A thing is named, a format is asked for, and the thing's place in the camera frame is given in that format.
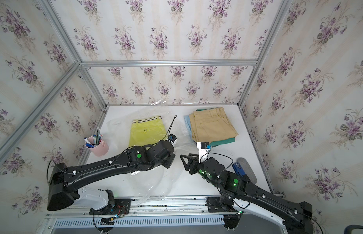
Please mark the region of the yellow garment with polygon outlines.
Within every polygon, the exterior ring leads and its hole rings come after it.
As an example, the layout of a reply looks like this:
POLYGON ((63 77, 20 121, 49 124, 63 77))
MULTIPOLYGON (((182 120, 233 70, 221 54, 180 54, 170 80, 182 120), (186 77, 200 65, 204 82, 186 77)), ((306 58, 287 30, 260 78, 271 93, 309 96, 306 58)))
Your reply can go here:
POLYGON ((129 147, 155 144, 166 136, 166 129, 161 116, 132 121, 129 147))

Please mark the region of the clear plastic vacuum bag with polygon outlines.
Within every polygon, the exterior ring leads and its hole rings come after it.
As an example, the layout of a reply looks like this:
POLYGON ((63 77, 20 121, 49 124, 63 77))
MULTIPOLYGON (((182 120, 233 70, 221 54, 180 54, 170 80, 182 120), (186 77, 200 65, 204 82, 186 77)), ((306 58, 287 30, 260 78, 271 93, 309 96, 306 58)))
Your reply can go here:
POLYGON ((179 158, 197 151, 184 122, 193 110, 186 105, 109 107, 104 122, 108 156, 118 158, 119 169, 129 173, 105 179, 102 187, 141 202, 198 194, 179 158))

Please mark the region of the light blue garment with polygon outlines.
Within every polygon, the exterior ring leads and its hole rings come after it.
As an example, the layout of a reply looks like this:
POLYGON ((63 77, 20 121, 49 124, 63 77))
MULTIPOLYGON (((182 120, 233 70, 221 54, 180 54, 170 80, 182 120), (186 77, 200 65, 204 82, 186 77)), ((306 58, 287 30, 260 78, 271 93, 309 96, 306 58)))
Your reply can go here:
POLYGON ((189 115, 184 116, 184 122, 190 138, 192 138, 192 126, 189 115))

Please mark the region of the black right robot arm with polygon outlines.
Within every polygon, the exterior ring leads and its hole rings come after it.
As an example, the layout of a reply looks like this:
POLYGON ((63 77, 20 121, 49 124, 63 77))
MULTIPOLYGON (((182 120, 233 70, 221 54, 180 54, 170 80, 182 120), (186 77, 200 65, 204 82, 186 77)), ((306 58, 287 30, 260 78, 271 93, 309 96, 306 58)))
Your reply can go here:
POLYGON ((219 206, 226 212, 244 212, 276 224, 286 234, 312 234, 312 205, 295 203, 255 185, 247 175, 226 170, 215 158, 199 162, 194 154, 181 155, 185 170, 200 175, 217 188, 219 206))

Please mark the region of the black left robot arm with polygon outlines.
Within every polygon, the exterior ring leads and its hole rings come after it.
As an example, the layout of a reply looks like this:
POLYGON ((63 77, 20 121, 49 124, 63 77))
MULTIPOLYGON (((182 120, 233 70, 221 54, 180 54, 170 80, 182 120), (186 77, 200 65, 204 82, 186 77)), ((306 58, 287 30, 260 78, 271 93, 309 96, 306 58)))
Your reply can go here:
POLYGON ((158 166, 166 169, 174 161, 174 147, 167 140, 155 144, 131 146, 119 155, 83 166, 54 166, 49 180, 48 211, 65 209, 82 198, 78 190, 97 181, 121 174, 150 171, 158 166))

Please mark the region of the pink pen cup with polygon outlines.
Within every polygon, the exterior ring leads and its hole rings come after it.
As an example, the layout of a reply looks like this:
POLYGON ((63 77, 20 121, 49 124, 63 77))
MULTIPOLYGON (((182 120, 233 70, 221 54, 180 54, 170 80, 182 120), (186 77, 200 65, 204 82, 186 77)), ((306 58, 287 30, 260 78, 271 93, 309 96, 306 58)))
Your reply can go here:
POLYGON ((108 144, 104 141, 100 129, 97 128, 94 134, 84 138, 85 147, 90 150, 95 156, 103 157, 109 151, 108 144))

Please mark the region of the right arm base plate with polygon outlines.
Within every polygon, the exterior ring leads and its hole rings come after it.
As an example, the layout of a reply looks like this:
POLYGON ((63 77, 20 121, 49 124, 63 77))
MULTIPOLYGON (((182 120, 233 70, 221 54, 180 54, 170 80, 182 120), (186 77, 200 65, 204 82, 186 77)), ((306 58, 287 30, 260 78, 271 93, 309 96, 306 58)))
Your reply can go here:
POLYGON ((222 213, 222 212, 239 212, 242 208, 238 206, 234 208, 235 197, 225 197, 225 196, 218 196, 218 197, 208 197, 206 199, 206 204, 208 207, 209 213, 222 213))

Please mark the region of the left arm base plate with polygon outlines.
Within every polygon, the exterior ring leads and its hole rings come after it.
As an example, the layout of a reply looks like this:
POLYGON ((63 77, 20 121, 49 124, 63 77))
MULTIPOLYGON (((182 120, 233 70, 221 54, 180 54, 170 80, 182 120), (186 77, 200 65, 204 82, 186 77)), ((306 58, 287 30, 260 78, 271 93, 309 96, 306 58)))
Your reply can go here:
POLYGON ((108 205, 100 210, 90 209, 89 215, 125 215, 129 214, 131 199, 114 199, 114 205, 108 205))

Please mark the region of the aluminium mounting rail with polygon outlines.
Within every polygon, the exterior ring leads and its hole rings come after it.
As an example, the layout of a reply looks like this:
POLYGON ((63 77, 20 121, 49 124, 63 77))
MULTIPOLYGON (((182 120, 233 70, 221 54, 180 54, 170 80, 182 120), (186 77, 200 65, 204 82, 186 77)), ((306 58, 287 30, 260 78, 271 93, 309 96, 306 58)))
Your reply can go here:
MULTIPOLYGON (((207 196, 169 196, 161 200, 140 203, 131 198, 124 217, 140 216, 181 216, 212 215, 206 203, 207 196)), ((91 217, 89 207, 72 205, 60 211, 46 213, 46 218, 83 218, 91 217)))

